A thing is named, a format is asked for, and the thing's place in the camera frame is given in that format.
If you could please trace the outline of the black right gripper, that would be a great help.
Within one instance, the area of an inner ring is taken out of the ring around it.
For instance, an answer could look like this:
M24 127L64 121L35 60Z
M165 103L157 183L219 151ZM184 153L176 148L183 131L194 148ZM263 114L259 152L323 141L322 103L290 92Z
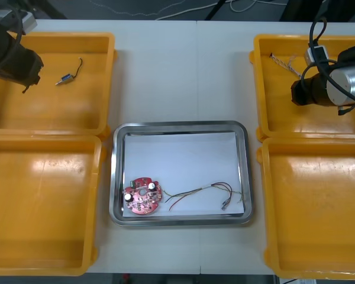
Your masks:
M291 97L295 105L305 106L314 103L310 92L311 82L312 79L294 81L291 86Z

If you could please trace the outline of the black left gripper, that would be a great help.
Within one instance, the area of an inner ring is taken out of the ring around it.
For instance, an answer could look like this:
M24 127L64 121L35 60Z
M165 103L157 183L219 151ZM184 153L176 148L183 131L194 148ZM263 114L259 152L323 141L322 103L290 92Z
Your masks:
M30 49L21 49L17 57L16 71L19 83L26 86L22 93L26 93L29 86L39 83L39 73L43 66L43 61L36 52Z

